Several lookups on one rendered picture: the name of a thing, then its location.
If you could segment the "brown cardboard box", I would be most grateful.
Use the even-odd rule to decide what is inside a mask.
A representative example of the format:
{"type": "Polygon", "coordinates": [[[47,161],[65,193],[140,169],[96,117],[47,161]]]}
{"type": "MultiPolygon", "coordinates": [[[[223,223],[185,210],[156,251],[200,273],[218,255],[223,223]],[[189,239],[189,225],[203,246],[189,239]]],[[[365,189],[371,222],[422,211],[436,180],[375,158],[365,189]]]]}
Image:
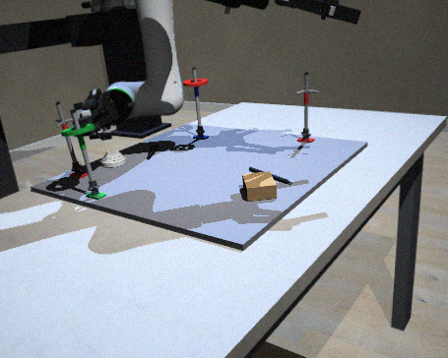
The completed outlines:
{"type": "Polygon", "coordinates": [[[247,202],[277,198],[277,185],[270,171],[242,174],[247,202]]]}

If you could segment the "red ring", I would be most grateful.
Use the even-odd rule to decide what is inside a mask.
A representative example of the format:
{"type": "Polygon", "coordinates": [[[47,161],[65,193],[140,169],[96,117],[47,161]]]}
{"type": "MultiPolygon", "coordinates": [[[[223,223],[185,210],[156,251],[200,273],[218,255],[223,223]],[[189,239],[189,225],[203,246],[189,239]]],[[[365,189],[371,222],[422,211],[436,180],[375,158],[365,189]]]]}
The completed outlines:
{"type": "Polygon", "coordinates": [[[188,81],[184,81],[183,85],[186,87],[197,87],[197,86],[206,85],[207,83],[208,83],[208,80],[206,80],[206,79],[197,79],[197,83],[194,83],[193,80],[188,80],[188,81]],[[189,82],[191,82],[191,83],[189,83],[189,82]]]}

